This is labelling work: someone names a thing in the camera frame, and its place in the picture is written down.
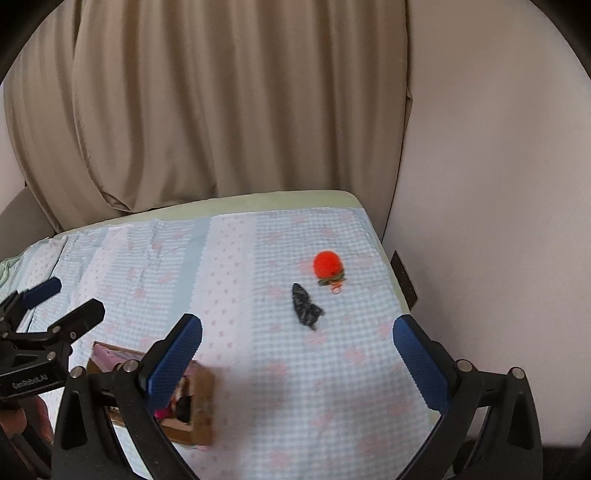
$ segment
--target bed sheet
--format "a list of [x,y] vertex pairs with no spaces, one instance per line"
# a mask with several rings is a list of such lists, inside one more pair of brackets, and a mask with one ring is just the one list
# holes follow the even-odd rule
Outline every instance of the bed sheet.
[[[267,212],[272,210],[296,210],[313,207],[335,207],[335,208],[363,208],[355,195],[342,190],[307,190],[305,192],[269,192],[253,193],[249,195],[238,195],[220,199],[201,200],[199,202],[183,203],[164,207],[149,212],[136,213],[126,217],[119,217],[112,220],[106,220],[94,225],[89,225],[65,233],[61,233],[56,238],[61,238],[70,233],[80,232],[88,229],[99,228],[107,225],[121,225],[123,223],[140,223],[148,220],[190,220],[207,216],[222,215],[225,213],[244,213],[244,212]],[[372,237],[372,242],[378,250],[384,263],[389,265],[389,258],[380,243],[371,225],[366,225]],[[410,313],[406,299],[402,294],[398,280],[388,267],[388,274],[392,286],[400,302],[402,312]],[[0,275],[2,275],[2,266],[0,265]]]
[[[346,266],[338,296],[311,272],[323,248]],[[24,322],[31,330],[88,298],[104,301],[108,318],[78,342],[71,366],[86,362],[94,339],[146,350],[182,313],[202,318],[197,359],[219,380],[217,439],[207,452],[181,452],[205,480],[390,478],[431,424],[392,345],[402,308],[380,255],[362,209],[152,220],[40,242],[13,265],[0,295],[51,274],[63,280],[63,292]],[[327,311],[318,332],[294,320],[294,281]],[[47,396],[53,413],[59,394]],[[147,476],[126,431],[118,434]]]

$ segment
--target red pom pom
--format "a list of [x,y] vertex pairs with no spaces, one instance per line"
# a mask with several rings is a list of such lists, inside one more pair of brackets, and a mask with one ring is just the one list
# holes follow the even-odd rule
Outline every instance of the red pom pom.
[[343,271],[343,264],[339,256],[325,250],[314,257],[314,273],[320,280],[333,278]]

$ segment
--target beige curtain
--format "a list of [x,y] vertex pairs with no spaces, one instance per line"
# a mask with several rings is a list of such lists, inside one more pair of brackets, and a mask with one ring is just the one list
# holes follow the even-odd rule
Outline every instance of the beige curtain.
[[404,0],[66,0],[7,77],[57,231],[216,196],[341,189],[383,232],[404,124]]

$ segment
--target bed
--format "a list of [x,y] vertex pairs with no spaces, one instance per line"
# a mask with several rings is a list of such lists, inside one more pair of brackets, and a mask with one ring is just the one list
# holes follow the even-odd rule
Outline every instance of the bed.
[[[338,295],[311,269],[326,248],[345,265]],[[436,420],[392,344],[392,323],[408,312],[400,287],[349,193],[168,207],[59,234],[0,268],[0,296],[62,280],[21,330],[45,330],[91,297],[104,302],[105,321],[75,344],[71,367],[86,364],[95,340],[146,351],[183,313],[201,318],[195,359],[216,376],[216,438],[207,449],[178,446],[200,478],[391,478]],[[294,282],[327,312],[315,332],[297,321]],[[44,396],[52,421],[60,395]]]

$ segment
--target metal screw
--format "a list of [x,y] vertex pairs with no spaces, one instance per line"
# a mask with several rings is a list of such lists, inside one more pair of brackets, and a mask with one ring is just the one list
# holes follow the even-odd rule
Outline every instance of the metal screw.
[[127,373],[130,372],[135,372],[137,370],[137,368],[139,367],[139,362],[137,360],[127,360],[124,364],[123,364],[123,370],[125,370]]
[[515,378],[518,378],[519,380],[525,378],[525,372],[519,367],[512,368],[511,373]]
[[468,360],[458,360],[457,367],[460,369],[460,372],[469,372],[472,370],[472,364]]
[[70,376],[72,378],[78,378],[79,376],[81,376],[84,373],[84,368],[82,367],[74,367],[72,369],[72,371],[70,372]]

